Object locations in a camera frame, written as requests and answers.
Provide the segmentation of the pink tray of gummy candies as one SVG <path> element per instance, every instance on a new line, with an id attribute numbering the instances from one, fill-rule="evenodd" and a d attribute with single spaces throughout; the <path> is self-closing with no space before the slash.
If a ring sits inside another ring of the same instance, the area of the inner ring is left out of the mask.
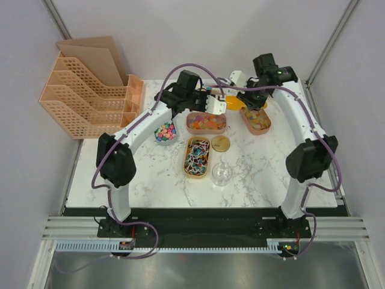
<path id="1" fill-rule="evenodd" d="M 224 114 L 194 112 L 186 117 L 186 129 L 191 134 L 222 134 L 226 127 L 227 119 Z"/>

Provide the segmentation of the clear glass jar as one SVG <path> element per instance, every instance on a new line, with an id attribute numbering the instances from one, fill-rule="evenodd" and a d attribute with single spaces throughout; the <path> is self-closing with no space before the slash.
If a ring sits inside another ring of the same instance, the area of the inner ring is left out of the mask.
<path id="1" fill-rule="evenodd" d="M 227 163 L 220 162 L 213 166 L 211 175 L 216 186 L 224 187 L 232 177 L 232 168 Z"/>

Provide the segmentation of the yellow plastic scoop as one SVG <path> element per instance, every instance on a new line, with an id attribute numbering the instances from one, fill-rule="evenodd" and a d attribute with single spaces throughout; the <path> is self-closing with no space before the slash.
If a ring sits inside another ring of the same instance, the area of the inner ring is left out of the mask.
<path id="1" fill-rule="evenodd" d="M 238 99 L 236 96 L 226 96 L 226 105 L 227 110 L 231 111 L 239 111 L 242 108 L 246 107 L 246 104 L 243 103 L 243 101 Z"/>

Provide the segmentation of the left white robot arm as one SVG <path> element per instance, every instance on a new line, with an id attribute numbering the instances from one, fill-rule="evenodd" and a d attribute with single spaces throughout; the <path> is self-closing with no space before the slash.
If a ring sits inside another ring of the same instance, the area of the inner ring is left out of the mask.
<path id="1" fill-rule="evenodd" d="M 199 82 L 201 77 L 198 74 L 181 71 L 176 82 L 162 84 L 150 107 L 133 122 L 115 134 L 104 133 L 99 137 L 91 187 L 107 189 L 107 219 L 112 220 L 111 230 L 119 237 L 130 234 L 132 226 L 145 224 L 129 220 L 129 184 L 137 172 L 134 161 L 137 149 L 156 129 L 179 113 L 185 110 L 207 111 L 211 95 L 196 89 Z"/>

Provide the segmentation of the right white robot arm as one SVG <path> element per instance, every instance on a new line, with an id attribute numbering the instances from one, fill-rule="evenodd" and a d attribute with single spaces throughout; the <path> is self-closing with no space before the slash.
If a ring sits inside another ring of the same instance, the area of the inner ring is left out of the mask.
<path id="1" fill-rule="evenodd" d="M 293 68 L 279 67 L 271 53 L 253 60 L 257 79 L 249 79 L 237 98 L 250 111 L 260 111 L 268 97 L 279 105 L 295 140 L 295 149 L 286 157 L 286 170 L 291 177 L 286 197 L 274 219 L 258 225 L 268 238 L 309 238 L 305 203 L 315 181 L 334 161 L 338 140 L 317 124 L 304 101 L 303 87 Z"/>

